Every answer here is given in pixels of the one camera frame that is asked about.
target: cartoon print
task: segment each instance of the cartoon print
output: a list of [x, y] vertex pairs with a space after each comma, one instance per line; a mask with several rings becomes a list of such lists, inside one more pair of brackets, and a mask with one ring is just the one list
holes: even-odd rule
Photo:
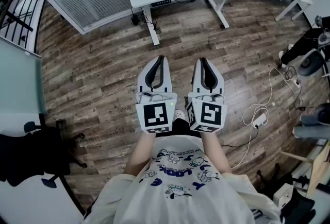
[[184, 159], [184, 161], [191, 161], [191, 158], [193, 157], [194, 155], [189, 155], [187, 156], [187, 158]]
[[183, 157], [175, 156], [173, 154], [168, 154], [168, 156], [169, 156], [168, 161], [173, 164], [177, 164], [177, 162], [180, 161], [180, 158], [183, 158]]
[[205, 184], [199, 184], [197, 182], [193, 182], [192, 183], [193, 186], [196, 186], [196, 190], [200, 189], [202, 186], [204, 186]]
[[208, 163], [206, 160], [204, 160], [202, 157], [198, 157], [195, 160], [192, 160], [189, 164], [191, 166], [197, 167], [199, 165], [201, 165], [203, 162]]
[[154, 182], [152, 182], [150, 185], [151, 186], [159, 186], [159, 185], [161, 185], [162, 184], [162, 180], [161, 179], [159, 179], [159, 178], [156, 178], [155, 180], [154, 180]]
[[168, 185], [169, 190], [165, 191], [165, 194], [171, 194], [170, 198], [174, 199], [175, 197], [180, 197], [180, 196], [189, 196], [191, 197], [190, 194], [187, 194], [186, 191], [184, 191], [183, 186], [180, 185], [174, 185], [174, 184], [170, 184]]
[[161, 156], [166, 156], [165, 154], [163, 154], [162, 152], [159, 152], [157, 157], [161, 157]]
[[219, 179], [218, 173], [214, 173], [214, 172], [208, 171], [208, 170], [198, 173], [197, 178], [201, 182], [210, 182], [212, 180], [212, 178]]
[[172, 177], [183, 177], [185, 175], [185, 173], [187, 173], [188, 175], [192, 174], [192, 171], [188, 168], [185, 170], [174, 171], [173, 169], [167, 168], [166, 166], [160, 166], [160, 165], [159, 165], [159, 171], [164, 172], [168, 176], [172, 176]]
[[143, 176], [141, 178], [141, 180], [139, 181], [139, 183], [141, 183], [143, 181], [144, 178], [148, 178], [148, 177], [153, 177], [155, 176], [157, 173], [153, 170], [148, 170], [148, 171], [145, 171], [143, 173]]
[[204, 171], [205, 167], [211, 167], [211, 166], [209, 164], [203, 164], [203, 165], [200, 166], [200, 170]]
[[152, 158], [153, 161], [150, 163], [150, 165], [154, 164], [154, 163], [160, 163], [161, 157], [157, 157], [157, 158]]

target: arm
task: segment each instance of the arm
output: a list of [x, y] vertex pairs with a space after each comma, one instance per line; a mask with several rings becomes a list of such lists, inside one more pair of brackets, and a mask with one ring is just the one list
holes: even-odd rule
[[215, 133], [201, 133], [204, 152], [220, 173], [232, 173], [227, 157]]
[[141, 133], [136, 146], [128, 159], [124, 174], [137, 176], [151, 157], [156, 134]]

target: power adapter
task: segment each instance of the power adapter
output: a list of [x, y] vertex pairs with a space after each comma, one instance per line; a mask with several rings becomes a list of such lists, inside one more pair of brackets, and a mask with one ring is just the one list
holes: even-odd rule
[[295, 84], [295, 86], [300, 89], [300, 81], [297, 79], [297, 80], [293, 80], [293, 83]]
[[252, 127], [258, 128], [261, 125], [264, 125], [266, 121], [267, 121], [266, 115], [263, 113], [252, 122]]
[[140, 22], [139, 17], [138, 17], [136, 14], [133, 14], [131, 20], [132, 20], [132, 23], [133, 23], [135, 26], [137, 26], [137, 25], [139, 24], [139, 22]]

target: black pants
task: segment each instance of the black pants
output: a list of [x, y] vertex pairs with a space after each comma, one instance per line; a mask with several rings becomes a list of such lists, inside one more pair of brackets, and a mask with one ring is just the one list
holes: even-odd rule
[[298, 56], [304, 56], [309, 51], [311, 51], [313, 48], [318, 48], [318, 40], [317, 38], [319, 35], [323, 32], [321, 28], [312, 28], [305, 32], [304, 37], [307, 38], [316, 38], [313, 39], [307, 39], [304, 37], [301, 37], [291, 48], [289, 51], [287, 51], [281, 58], [282, 64], [287, 65], [290, 61], [297, 58]]
[[172, 131], [162, 132], [156, 134], [156, 137], [164, 137], [164, 136], [171, 136], [171, 135], [190, 135], [201, 138], [201, 134], [197, 131], [190, 130], [189, 123], [186, 122], [184, 119], [176, 119], [173, 122]]

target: railing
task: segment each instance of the railing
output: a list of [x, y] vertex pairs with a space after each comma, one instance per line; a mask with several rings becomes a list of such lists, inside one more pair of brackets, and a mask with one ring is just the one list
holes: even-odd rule
[[0, 36], [18, 46], [27, 48], [32, 16], [38, 0], [0, 0], [2, 10], [0, 16]]

